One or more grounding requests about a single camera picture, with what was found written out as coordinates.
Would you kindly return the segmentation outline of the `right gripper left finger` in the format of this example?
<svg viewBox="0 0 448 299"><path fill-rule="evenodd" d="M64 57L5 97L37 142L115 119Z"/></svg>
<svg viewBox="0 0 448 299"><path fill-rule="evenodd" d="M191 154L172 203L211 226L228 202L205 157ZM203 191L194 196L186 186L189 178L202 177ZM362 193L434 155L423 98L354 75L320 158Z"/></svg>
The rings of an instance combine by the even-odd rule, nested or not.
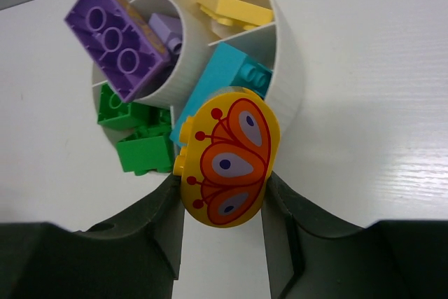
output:
<svg viewBox="0 0 448 299"><path fill-rule="evenodd" d="M180 179L86 231L1 225L2 298L170 298L181 265Z"/></svg>

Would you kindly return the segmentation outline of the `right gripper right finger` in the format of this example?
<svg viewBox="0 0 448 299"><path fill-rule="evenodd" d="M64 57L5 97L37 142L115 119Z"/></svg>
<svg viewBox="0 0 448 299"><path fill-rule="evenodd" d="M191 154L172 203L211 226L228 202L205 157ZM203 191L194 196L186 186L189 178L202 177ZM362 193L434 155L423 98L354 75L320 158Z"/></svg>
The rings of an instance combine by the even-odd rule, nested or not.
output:
<svg viewBox="0 0 448 299"><path fill-rule="evenodd" d="M446 298L447 222L354 225L267 182L262 228L273 298Z"/></svg>

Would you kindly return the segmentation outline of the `yellow butterfly lego piece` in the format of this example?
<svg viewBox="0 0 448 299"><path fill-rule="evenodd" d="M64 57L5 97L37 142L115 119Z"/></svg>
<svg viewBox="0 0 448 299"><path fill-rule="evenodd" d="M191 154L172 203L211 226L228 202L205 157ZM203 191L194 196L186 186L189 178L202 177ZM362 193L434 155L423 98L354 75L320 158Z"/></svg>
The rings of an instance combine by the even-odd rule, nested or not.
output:
<svg viewBox="0 0 448 299"><path fill-rule="evenodd" d="M183 122L173 173L188 213L215 228L260 210L281 141L279 122L254 91L227 87Z"/></svg>

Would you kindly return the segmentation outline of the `yellow lego brick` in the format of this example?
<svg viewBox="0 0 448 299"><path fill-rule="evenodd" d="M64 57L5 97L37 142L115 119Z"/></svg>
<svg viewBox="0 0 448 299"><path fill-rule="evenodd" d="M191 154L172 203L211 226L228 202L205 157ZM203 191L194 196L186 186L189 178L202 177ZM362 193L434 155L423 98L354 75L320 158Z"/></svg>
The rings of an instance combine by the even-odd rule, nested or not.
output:
<svg viewBox="0 0 448 299"><path fill-rule="evenodd" d="M274 20L271 9L241 0L196 0L199 9L218 24L243 30L255 29Z"/></svg>

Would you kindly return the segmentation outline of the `purple curved lego brick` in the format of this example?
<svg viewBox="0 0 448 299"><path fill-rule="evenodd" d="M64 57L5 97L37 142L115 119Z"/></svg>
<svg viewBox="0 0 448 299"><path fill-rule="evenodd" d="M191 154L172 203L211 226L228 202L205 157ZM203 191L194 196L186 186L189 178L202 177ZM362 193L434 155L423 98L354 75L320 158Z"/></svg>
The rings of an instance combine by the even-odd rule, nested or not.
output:
<svg viewBox="0 0 448 299"><path fill-rule="evenodd" d="M123 102L136 99L171 62L127 0L77 0L65 22Z"/></svg>

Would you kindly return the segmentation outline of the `green square lego brick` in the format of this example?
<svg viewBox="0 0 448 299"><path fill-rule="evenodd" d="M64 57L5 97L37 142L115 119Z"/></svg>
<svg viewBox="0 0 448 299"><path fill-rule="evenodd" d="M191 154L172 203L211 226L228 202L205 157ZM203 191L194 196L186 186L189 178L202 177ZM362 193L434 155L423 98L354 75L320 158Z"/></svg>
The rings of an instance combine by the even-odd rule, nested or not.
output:
<svg viewBox="0 0 448 299"><path fill-rule="evenodd" d="M136 102L125 103L107 83L101 86L97 112L98 125L122 131L148 125L149 120L149 106Z"/></svg>

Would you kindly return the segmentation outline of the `small green lego brick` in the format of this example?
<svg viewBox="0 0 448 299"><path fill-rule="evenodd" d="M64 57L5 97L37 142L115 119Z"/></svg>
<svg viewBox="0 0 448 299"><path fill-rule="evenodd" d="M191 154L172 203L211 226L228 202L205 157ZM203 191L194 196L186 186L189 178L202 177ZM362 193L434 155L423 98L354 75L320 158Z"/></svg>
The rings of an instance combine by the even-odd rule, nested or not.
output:
<svg viewBox="0 0 448 299"><path fill-rule="evenodd" d="M174 147L170 126L137 127L116 144L124 172L141 176L149 171L170 173L174 165Z"/></svg>

